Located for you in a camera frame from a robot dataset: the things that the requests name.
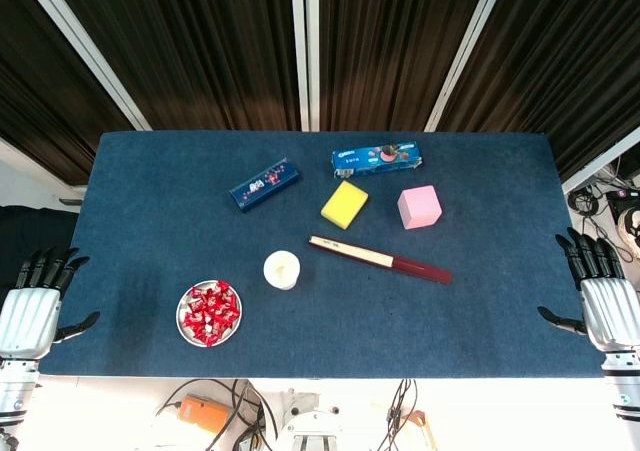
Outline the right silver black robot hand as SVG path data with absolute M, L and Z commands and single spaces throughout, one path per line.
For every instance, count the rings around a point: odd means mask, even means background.
M 567 259 L 578 292 L 582 318 L 560 317 L 544 306 L 539 315 L 557 329 L 587 336 L 604 353 L 639 349 L 639 293 L 626 279 L 618 253 L 602 238 L 572 227 L 555 236 Z

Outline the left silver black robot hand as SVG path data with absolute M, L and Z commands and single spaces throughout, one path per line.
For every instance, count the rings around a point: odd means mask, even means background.
M 61 327 L 61 307 L 74 275 L 89 262 L 76 248 L 56 255 L 52 248 L 34 252 L 19 270 L 1 308 L 1 359 L 38 361 L 54 344 L 86 332 L 100 317 L 98 311 L 83 321 Z

